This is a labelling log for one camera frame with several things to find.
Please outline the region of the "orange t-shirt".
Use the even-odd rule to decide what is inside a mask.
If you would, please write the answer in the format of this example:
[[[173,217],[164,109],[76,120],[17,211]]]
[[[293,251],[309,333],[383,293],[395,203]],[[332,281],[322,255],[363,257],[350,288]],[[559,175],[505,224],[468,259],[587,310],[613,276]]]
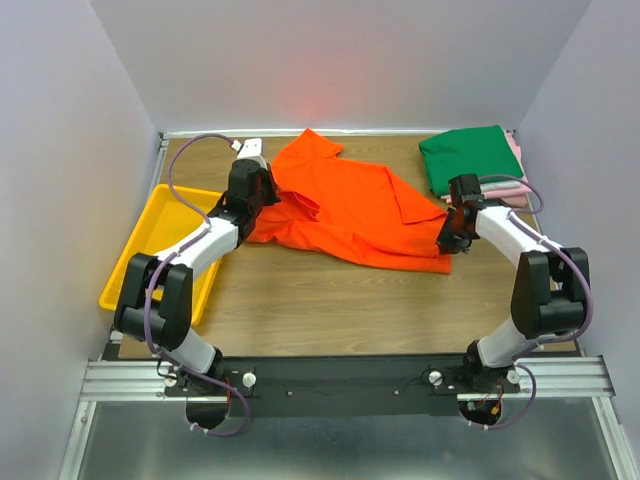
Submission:
[[[389,167],[341,151],[311,129],[286,145],[271,164],[280,201],[263,209],[250,241],[368,267],[450,273],[436,243],[445,211]]]

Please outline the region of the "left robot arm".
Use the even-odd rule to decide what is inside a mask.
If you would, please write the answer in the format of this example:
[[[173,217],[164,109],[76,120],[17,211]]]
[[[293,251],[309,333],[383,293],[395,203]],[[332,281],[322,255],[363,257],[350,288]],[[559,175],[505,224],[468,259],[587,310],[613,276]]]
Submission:
[[[262,210],[278,202],[268,164],[237,159],[227,190],[196,230],[164,251],[137,253],[128,262],[114,328],[188,370],[188,384],[201,395],[220,387],[224,367],[222,352],[192,328],[194,283],[244,243]]]

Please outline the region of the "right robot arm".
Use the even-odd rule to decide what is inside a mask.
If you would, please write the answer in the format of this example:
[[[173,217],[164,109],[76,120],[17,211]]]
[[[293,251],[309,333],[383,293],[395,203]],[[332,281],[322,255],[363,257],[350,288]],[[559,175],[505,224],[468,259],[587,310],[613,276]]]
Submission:
[[[458,369],[462,384],[480,392],[516,359],[546,344],[573,341],[589,327],[589,259],[583,249],[563,247],[534,230],[504,201],[486,198],[475,174],[450,179],[449,191],[439,252],[466,252],[483,239],[516,267],[509,318],[472,342]]]

